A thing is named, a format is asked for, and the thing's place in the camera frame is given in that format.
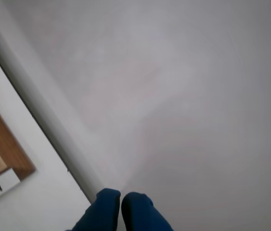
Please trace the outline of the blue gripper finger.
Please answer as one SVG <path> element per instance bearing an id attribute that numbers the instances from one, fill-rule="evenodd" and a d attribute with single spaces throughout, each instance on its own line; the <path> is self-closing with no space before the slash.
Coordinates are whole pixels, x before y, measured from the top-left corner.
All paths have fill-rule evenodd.
<path id="1" fill-rule="evenodd" d="M 167 220 L 143 193 L 130 192 L 122 200 L 121 212 L 128 231 L 171 231 Z"/>
<path id="2" fill-rule="evenodd" d="M 72 228 L 74 231 L 115 231 L 120 208 L 120 191 L 104 188 Z"/>

